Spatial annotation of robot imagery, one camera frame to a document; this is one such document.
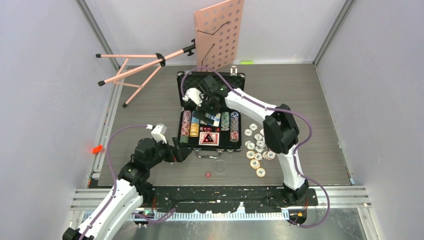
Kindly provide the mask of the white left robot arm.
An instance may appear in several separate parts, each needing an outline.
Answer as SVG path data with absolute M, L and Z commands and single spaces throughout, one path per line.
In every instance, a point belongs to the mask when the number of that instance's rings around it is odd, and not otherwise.
M 130 160 L 120 170 L 114 186 L 77 228 L 69 227 L 64 240 L 109 240 L 138 207 L 148 207 L 155 197 L 154 187 L 148 182 L 150 170 L 161 162 L 181 163 L 191 149 L 177 137 L 173 145 L 152 138 L 139 140 Z

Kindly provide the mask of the red white chip stack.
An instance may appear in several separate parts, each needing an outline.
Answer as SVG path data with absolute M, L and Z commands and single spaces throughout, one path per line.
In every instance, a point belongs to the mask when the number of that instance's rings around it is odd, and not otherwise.
M 181 130 L 180 130 L 181 136 L 189 136 L 190 127 L 191 127 L 191 119 L 192 119 L 192 112 L 190 110 L 184 110 L 182 112 Z

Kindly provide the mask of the black poker set case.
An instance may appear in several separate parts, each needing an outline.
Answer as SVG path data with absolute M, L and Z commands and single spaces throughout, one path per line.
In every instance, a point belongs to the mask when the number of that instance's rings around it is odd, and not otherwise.
M 182 108 L 179 143 L 197 152 L 241 151 L 241 114 L 226 105 L 224 94 L 243 90 L 245 74 L 179 71 L 176 80 Z

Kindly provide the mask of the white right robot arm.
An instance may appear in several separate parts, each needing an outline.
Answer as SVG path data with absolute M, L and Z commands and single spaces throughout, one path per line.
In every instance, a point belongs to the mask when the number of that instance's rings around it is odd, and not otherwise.
M 303 174 L 298 155 L 297 113 L 285 104 L 277 106 L 258 100 L 226 81 L 219 83 L 212 75 L 207 75 L 198 86 L 181 92 L 185 102 L 195 103 L 202 112 L 215 115 L 222 108 L 228 108 L 261 124 L 265 144 L 280 162 L 287 202 L 299 205 L 305 199 L 309 181 Z

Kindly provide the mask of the green poker chip stack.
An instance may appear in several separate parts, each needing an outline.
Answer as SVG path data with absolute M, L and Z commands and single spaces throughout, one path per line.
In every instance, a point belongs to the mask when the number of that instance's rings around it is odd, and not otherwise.
M 188 135 L 180 135 L 179 136 L 179 141 L 182 144 L 188 144 L 189 143 L 189 139 L 190 139 L 190 137 Z

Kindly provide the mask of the blue playing card deck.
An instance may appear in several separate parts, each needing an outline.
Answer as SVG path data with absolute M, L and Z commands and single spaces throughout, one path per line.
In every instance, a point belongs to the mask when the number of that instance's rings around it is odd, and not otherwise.
M 217 113 L 215 115 L 210 113 L 205 113 L 204 117 L 201 117 L 199 120 L 201 125 L 219 127 L 221 124 L 221 113 Z

